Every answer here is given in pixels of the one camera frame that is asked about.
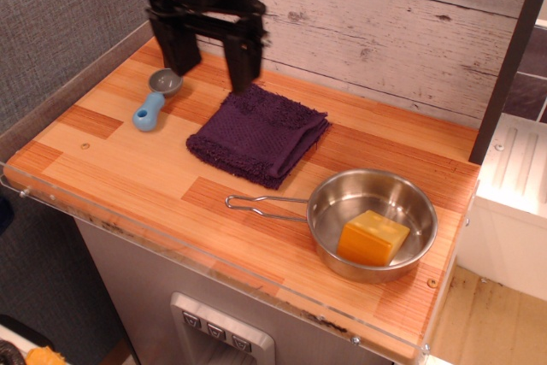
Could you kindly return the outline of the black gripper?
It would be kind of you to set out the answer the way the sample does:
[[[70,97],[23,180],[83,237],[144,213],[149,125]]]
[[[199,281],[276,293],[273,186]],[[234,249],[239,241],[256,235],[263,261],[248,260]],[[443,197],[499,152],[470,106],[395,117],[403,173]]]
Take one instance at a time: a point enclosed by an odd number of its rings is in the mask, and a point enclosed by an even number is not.
[[[167,68],[186,75],[202,58],[197,35],[223,41],[233,93],[262,70],[266,6],[259,0],[149,0],[146,9]]]

